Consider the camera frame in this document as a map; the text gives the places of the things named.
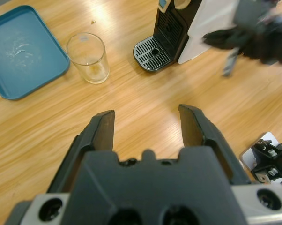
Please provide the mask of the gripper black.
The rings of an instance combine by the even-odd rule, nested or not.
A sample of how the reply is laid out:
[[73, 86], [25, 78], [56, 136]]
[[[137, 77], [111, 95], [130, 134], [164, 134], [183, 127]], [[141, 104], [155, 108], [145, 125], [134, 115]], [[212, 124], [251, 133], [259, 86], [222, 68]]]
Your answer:
[[231, 75], [237, 57], [243, 55], [262, 64], [282, 64], [282, 18], [276, 17], [261, 34], [249, 34], [236, 28], [216, 30], [203, 36], [211, 47], [232, 50], [223, 69], [223, 76]]

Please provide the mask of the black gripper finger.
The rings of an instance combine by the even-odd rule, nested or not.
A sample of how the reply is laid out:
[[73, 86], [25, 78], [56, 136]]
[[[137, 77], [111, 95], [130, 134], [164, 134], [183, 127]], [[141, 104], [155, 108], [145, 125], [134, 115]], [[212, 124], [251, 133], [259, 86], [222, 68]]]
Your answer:
[[114, 110], [100, 112], [92, 117], [89, 124], [71, 143], [47, 193], [70, 192], [85, 153], [113, 150], [114, 124]]
[[230, 184], [246, 185], [251, 181], [220, 130], [195, 106], [178, 107], [184, 146], [208, 146], [224, 170]]

